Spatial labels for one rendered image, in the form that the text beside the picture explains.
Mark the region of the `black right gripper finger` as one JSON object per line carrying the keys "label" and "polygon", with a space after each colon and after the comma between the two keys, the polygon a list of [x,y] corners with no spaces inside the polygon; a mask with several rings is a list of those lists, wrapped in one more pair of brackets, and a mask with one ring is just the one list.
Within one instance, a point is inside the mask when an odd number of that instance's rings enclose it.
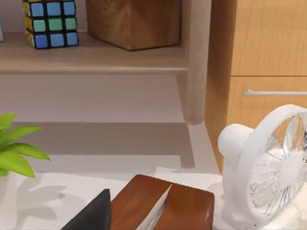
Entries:
{"label": "black right gripper finger", "polygon": [[110,189],[104,189],[60,230],[110,230]]}

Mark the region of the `brown wooden tissue box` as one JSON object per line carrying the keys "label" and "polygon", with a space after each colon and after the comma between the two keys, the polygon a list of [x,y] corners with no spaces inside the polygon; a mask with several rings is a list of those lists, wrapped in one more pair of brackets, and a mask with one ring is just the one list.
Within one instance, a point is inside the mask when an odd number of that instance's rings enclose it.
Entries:
{"label": "brown wooden tissue box", "polygon": [[111,202],[110,230],[213,230],[214,194],[134,176]]}

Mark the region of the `green potted plant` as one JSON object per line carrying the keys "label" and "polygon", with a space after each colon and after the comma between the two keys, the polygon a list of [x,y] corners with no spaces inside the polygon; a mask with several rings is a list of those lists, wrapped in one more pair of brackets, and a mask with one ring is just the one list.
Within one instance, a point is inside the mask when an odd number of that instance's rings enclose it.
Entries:
{"label": "green potted plant", "polygon": [[41,126],[18,126],[11,128],[16,113],[0,114],[0,177],[10,172],[29,178],[35,178],[33,168],[24,156],[50,161],[50,157],[41,149],[19,139],[42,130]]}

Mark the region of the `pale wooden open shelf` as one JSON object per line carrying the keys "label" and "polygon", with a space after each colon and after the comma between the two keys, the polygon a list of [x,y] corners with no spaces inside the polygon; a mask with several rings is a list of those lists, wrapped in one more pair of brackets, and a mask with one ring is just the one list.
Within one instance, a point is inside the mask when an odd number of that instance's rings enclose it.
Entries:
{"label": "pale wooden open shelf", "polygon": [[178,46],[125,51],[80,34],[74,48],[35,50],[22,32],[6,32],[0,43],[0,85],[9,77],[173,75],[186,123],[204,120],[212,0],[182,0]]}

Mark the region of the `wooden cupboard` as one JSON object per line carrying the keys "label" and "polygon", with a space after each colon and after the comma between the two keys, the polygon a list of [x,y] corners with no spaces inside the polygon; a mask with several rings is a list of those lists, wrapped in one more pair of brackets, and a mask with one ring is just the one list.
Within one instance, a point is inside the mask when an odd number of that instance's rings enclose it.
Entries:
{"label": "wooden cupboard", "polygon": [[212,0],[209,61],[204,120],[219,171],[224,158],[217,140],[226,124],[230,90],[237,0]]}

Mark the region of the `white desk fan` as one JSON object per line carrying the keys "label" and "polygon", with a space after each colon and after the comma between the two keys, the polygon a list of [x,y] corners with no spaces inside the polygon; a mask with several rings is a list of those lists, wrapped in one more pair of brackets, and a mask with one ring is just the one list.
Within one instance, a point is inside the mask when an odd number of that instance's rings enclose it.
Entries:
{"label": "white desk fan", "polygon": [[218,137],[223,189],[214,230],[301,230],[297,201],[307,185],[307,108],[275,108],[255,127],[233,123]]}

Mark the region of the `colourful puzzle cube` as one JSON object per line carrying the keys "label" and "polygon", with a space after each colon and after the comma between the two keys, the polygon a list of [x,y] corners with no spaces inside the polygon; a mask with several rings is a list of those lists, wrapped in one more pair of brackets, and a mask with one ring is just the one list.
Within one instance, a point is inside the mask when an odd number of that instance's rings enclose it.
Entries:
{"label": "colourful puzzle cube", "polygon": [[75,0],[23,0],[25,36],[35,49],[77,46]]}

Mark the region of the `wooden block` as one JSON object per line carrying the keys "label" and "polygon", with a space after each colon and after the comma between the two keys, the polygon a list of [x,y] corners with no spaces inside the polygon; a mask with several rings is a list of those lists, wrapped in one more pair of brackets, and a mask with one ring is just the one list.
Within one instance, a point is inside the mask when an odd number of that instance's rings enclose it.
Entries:
{"label": "wooden block", "polygon": [[179,42],[181,0],[85,0],[90,36],[125,50]]}

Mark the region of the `wooden drawer front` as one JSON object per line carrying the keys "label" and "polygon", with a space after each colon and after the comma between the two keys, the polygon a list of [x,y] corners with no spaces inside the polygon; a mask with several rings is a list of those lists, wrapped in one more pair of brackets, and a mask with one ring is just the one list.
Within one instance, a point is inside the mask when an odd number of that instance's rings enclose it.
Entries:
{"label": "wooden drawer front", "polygon": [[[251,91],[285,92],[284,95],[244,95]],[[272,110],[295,104],[307,108],[307,77],[231,77],[226,124],[255,128]]]}

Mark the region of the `wooden cupboard door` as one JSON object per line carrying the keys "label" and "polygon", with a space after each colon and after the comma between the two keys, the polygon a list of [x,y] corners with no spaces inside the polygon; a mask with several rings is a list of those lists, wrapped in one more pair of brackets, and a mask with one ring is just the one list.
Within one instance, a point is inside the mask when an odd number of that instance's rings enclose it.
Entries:
{"label": "wooden cupboard door", "polygon": [[307,0],[237,0],[231,74],[307,76]]}

